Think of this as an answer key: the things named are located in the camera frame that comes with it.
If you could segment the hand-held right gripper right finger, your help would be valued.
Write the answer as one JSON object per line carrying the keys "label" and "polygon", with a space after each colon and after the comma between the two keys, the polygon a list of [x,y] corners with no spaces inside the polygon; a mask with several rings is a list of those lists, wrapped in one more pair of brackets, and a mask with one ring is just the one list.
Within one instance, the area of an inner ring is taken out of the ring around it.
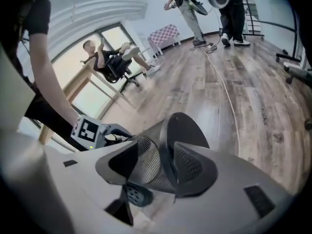
{"label": "hand-held right gripper right finger", "polygon": [[176,198],[200,196],[216,182],[218,168],[208,157],[209,151],[208,148],[183,142],[174,144]]}

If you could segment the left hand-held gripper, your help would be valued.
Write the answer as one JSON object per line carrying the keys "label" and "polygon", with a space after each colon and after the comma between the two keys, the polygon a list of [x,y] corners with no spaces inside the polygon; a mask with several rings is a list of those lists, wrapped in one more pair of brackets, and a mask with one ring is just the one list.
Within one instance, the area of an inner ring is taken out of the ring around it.
{"label": "left hand-held gripper", "polygon": [[110,134],[132,137],[130,132],[119,124],[104,124],[99,119],[82,115],[72,129],[71,138],[90,150],[105,147],[106,136]]}

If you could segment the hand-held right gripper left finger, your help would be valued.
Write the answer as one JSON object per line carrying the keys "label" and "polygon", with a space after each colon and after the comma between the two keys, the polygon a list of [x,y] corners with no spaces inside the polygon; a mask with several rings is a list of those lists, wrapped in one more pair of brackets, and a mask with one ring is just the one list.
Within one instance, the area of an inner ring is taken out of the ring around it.
{"label": "hand-held right gripper left finger", "polygon": [[96,172],[109,184],[124,185],[138,162],[138,143],[126,141],[107,148],[113,150],[97,160]]}

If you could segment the black metal mesh cup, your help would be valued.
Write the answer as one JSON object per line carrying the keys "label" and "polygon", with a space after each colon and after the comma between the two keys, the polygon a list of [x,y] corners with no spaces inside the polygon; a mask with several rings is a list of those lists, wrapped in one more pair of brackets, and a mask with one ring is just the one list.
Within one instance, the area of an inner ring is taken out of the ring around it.
{"label": "black metal mesh cup", "polygon": [[138,160],[128,182],[170,194],[174,194],[177,187],[175,142],[209,148],[200,127],[181,112],[173,113],[131,140],[137,142]]}

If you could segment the person's grey perforated shoe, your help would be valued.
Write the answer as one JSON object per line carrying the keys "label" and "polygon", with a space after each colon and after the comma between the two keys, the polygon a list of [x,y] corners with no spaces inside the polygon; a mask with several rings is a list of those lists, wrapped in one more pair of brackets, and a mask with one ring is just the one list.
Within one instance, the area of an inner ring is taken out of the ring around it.
{"label": "person's grey perforated shoe", "polygon": [[141,208],[150,205],[154,199],[154,195],[150,190],[131,183],[127,183],[126,193],[128,201],[134,206]]}

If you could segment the black swivel chair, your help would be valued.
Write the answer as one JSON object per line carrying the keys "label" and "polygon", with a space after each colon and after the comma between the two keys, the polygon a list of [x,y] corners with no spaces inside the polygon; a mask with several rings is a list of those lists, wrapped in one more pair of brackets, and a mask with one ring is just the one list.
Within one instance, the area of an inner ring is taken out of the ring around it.
{"label": "black swivel chair", "polygon": [[124,61],[118,55],[110,56],[104,65],[104,77],[109,83],[115,84],[120,79],[125,78],[129,83],[133,83],[136,87],[140,85],[136,82],[135,76],[130,77],[132,72],[129,69],[131,60]]}

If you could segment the dark-framed window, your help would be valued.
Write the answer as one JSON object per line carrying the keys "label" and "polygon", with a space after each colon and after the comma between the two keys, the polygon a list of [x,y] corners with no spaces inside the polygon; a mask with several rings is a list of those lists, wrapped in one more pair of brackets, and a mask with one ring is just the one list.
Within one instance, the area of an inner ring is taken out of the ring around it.
{"label": "dark-framed window", "polygon": [[[53,59],[53,68],[62,88],[84,67],[83,61],[87,60],[88,55],[82,48],[83,43],[90,40],[98,46],[101,39],[105,42],[104,50],[117,49],[124,42],[140,44],[137,35],[127,29],[125,23],[115,23],[85,35]],[[94,75],[89,70],[87,72],[86,84],[74,92],[71,104],[79,112],[101,119],[117,98],[117,94],[109,88],[107,81],[101,81],[104,79],[102,74]]]}

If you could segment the pink checkered table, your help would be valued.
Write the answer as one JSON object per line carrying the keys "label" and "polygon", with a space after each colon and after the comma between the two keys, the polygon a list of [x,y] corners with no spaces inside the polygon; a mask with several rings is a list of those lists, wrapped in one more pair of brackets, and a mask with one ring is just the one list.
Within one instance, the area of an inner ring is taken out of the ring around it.
{"label": "pink checkered table", "polygon": [[179,40],[180,32],[177,27],[173,24],[164,26],[154,32],[152,32],[147,37],[147,42],[151,48],[152,56],[157,59],[157,55],[163,55],[162,49],[168,47],[170,44],[175,46],[181,46],[181,41]]}

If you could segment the person's black shirt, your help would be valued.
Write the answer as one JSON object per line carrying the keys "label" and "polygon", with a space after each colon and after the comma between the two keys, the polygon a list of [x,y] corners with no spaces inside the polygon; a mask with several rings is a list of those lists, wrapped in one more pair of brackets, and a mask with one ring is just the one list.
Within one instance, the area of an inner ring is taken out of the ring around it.
{"label": "person's black shirt", "polygon": [[23,36],[25,31],[29,35],[47,35],[50,16],[50,0],[20,0],[16,12],[14,29],[20,36]]}

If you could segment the black office chair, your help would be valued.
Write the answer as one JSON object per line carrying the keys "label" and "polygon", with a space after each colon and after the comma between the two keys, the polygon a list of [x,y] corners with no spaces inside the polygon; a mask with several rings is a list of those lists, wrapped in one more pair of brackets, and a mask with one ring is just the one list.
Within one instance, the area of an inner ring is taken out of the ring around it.
{"label": "black office chair", "polygon": [[285,81],[288,84],[291,84],[293,79],[296,78],[312,88],[312,66],[310,66],[305,48],[302,48],[301,51],[301,60],[295,62],[298,62],[298,64],[294,64],[291,62],[284,62],[283,68],[288,74]]}

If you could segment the white wheeled rack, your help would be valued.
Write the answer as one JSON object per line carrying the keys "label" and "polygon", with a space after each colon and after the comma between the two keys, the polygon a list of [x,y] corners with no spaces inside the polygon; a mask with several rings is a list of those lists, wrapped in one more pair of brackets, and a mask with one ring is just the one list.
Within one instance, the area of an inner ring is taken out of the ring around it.
{"label": "white wheeled rack", "polygon": [[258,9],[254,0],[243,0],[245,12],[245,25],[243,30],[243,38],[260,37],[264,40],[262,33],[261,22],[259,19]]}

